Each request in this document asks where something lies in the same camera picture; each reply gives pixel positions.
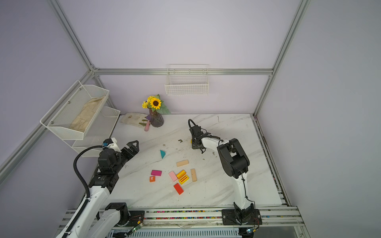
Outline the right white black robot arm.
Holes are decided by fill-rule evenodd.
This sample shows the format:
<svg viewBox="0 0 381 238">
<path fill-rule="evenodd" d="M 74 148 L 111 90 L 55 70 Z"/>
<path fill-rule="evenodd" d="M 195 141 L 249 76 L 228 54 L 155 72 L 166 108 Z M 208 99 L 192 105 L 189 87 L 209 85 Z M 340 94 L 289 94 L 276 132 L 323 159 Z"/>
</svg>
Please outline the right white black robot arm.
<svg viewBox="0 0 381 238">
<path fill-rule="evenodd" d="M 250 161 L 238 139 L 223 140 L 205 129 L 188 121 L 191 133 L 191 146 L 204 153 L 207 149 L 217 152 L 222 168 L 232 179 L 235 199 L 234 216 L 236 223 L 243 225 L 255 218 L 256 204 L 249 199 L 247 189 L 247 173 Z"/>
</svg>

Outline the long natural wood block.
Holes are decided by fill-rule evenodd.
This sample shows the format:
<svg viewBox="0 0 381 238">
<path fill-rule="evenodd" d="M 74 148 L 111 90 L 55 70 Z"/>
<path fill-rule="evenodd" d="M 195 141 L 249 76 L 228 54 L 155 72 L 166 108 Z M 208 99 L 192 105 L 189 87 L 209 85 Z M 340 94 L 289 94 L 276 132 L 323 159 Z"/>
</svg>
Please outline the long natural wood block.
<svg viewBox="0 0 381 238">
<path fill-rule="evenodd" d="M 195 169 L 191 169 L 190 172 L 191 172 L 192 182 L 196 182 L 197 181 L 196 170 Z"/>
</svg>

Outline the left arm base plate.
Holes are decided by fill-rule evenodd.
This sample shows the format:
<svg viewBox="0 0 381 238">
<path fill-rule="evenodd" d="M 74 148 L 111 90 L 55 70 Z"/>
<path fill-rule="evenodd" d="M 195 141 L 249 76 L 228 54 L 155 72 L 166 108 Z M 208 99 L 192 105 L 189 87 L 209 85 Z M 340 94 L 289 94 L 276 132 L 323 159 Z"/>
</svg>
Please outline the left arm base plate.
<svg viewBox="0 0 381 238">
<path fill-rule="evenodd" d="M 128 211 L 127 213 L 121 214 L 121 219 L 117 223 L 116 227 L 135 227 L 139 223 L 143 223 L 145 216 L 145 211 L 136 210 Z"/>
</svg>

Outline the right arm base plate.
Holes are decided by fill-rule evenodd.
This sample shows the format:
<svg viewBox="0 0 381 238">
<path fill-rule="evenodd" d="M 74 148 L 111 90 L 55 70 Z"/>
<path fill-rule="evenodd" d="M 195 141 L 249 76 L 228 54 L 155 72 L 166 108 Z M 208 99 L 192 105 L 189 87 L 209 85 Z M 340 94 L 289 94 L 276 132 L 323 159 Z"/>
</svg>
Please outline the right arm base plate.
<svg viewBox="0 0 381 238">
<path fill-rule="evenodd" d="M 223 225 L 239 225 L 239 226 L 260 226 L 263 224 L 262 216 L 258 209 L 223 209 L 222 211 Z"/>
</svg>

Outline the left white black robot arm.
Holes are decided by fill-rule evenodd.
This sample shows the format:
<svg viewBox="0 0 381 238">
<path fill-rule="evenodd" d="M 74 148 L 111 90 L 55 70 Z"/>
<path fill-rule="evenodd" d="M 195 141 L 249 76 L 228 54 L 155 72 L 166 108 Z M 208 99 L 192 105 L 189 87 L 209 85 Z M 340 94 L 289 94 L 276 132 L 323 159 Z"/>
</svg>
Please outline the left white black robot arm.
<svg viewBox="0 0 381 238">
<path fill-rule="evenodd" d="M 83 154 L 97 148 L 101 150 L 97 172 L 87 183 L 77 163 Z M 115 138 L 108 138 L 101 145 L 88 147 L 75 157 L 73 169 L 85 188 L 85 196 L 68 224 L 57 235 L 58 238 L 105 238 L 115 226 L 123 227 L 129 223 L 131 214 L 124 202 L 110 203 L 102 216 L 98 213 L 114 190 L 120 170 L 139 151 L 137 140 L 121 149 Z"/>
</svg>

